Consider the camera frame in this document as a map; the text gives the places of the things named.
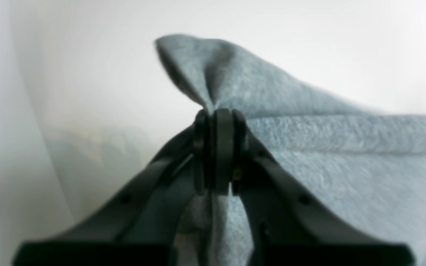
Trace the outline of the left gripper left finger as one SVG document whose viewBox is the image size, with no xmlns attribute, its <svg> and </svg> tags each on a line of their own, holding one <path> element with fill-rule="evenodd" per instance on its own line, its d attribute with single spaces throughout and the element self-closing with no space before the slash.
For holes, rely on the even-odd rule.
<svg viewBox="0 0 426 266">
<path fill-rule="evenodd" d="M 196 266 L 192 246 L 175 245 L 191 200 L 206 194 L 210 118 L 168 141 L 147 167 L 93 215 L 46 240 L 27 241 L 14 266 Z"/>
</svg>

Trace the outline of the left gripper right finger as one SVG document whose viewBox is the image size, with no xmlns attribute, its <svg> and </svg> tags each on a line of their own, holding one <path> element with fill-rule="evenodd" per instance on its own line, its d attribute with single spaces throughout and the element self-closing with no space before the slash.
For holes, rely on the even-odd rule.
<svg viewBox="0 0 426 266">
<path fill-rule="evenodd" d="M 220 110 L 220 161 L 230 166 L 253 238 L 249 266 L 414 266 L 406 244 L 356 229 L 288 174 L 237 110 Z"/>
</svg>

